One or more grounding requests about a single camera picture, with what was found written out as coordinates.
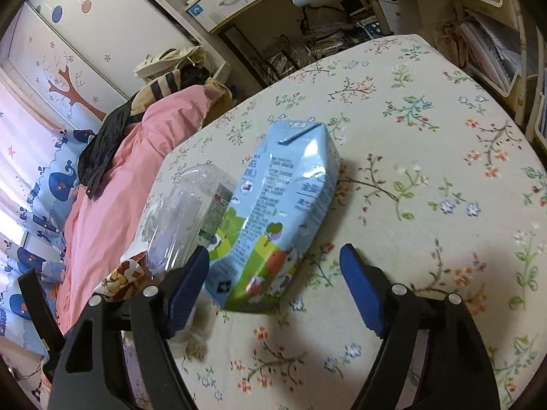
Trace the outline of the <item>white bookshelf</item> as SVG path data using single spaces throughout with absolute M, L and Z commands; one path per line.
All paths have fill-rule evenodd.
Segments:
M 546 43 L 521 0 L 456 0 L 466 67 L 500 98 L 526 138 L 543 130 Z

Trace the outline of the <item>snack wrapper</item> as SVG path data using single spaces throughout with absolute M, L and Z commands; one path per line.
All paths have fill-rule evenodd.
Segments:
M 94 294 L 107 302 L 127 300 L 152 283 L 147 270 L 146 252 L 122 261 L 94 288 Z

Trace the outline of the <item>whale pattern curtain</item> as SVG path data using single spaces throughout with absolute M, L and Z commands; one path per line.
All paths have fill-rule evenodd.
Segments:
M 18 278 L 34 270 L 43 287 L 46 304 L 56 311 L 56 290 L 65 275 L 64 227 L 79 183 L 78 160 L 95 133 L 89 129 L 63 129 L 47 145 L 45 162 L 36 166 L 34 186 L 23 204 L 8 203 L 8 216 L 30 236 L 53 251 L 53 257 L 33 253 L 1 237 L 1 335 L 25 350 L 44 356 L 46 348 L 24 303 Z

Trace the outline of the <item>black clothing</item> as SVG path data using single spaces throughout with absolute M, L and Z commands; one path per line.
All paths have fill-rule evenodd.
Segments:
M 142 112 L 132 114 L 134 98 L 135 95 L 108 114 L 98 133 L 80 154 L 78 178 L 86 187 L 85 193 L 91 200 L 101 195 L 103 177 L 123 139 L 143 119 Z

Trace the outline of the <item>striped pillow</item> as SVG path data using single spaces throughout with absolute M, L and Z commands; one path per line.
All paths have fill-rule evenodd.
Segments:
M 181 90 L 181 70 L 167 72 L 146 84 L 133 98 L 131 114 L 139 115 L 157 101 Z

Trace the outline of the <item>clear plastic bottle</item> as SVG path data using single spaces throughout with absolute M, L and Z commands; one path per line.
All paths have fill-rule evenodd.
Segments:
M 207 248 L 215 241 L 235 188 L 236 180 L 213 164 L 196 165 L 178 177 L 144 222 L 146 271 L 151 278 L 181 268 L 197 247 Z

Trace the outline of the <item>white wardrobe tree decal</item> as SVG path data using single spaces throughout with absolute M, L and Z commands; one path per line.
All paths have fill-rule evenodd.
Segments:
M 22 110 L 51 129 L 97 131 L 140 90 L 137 67 L 188 50 L 214 58 L 149 0 L 5 0 L 1 5 L 1 118 Z

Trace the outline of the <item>floral bed sheet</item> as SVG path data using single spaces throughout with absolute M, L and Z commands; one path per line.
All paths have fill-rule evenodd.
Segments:
M 546 172 L 495 100 L 423 38 L 391 36 L 301 69 L 165 159 L 148 198 L 189 167 L 239 177 L 277 120 L 323 123 L 342 159 L 328 217 L 268 315 L 198 304 L 175 359 L 201 409 L 348 409 L 380 342 L 338 254 L 353 244 L 395 282 L 462 296 L 504 409 L 546 355 Z

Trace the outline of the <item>beige tote bag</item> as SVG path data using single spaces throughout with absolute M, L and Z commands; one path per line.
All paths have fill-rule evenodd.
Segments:
M 155 56 L 148 54 L 134 68 L 134 76 L 149 82 L 165 73 L 181 69 L 185 65 L 204 67 L 207 65 L 207 60 L 207 53 L 201 46 L 168 48 Z

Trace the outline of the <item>pink quilt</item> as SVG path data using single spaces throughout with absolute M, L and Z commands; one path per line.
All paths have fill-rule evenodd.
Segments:
M 62 332 L 73 327 L 95 287 L 120 265 L 167 154 L 199 130 L 222 97 L 212 85 L 195 85 L 152 104 L 123 139 L 98 196 L 89 198 L 79 187 L 65 226 L 65 276 L 56 298 Z

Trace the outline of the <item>blue milk carton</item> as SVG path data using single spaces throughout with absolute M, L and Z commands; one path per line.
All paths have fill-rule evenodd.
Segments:
M 339 169 L 323 123 L 272 123 L 209 249 L 204 288 L 217 306 L 240 313 L 277 307 L 327 215 Z

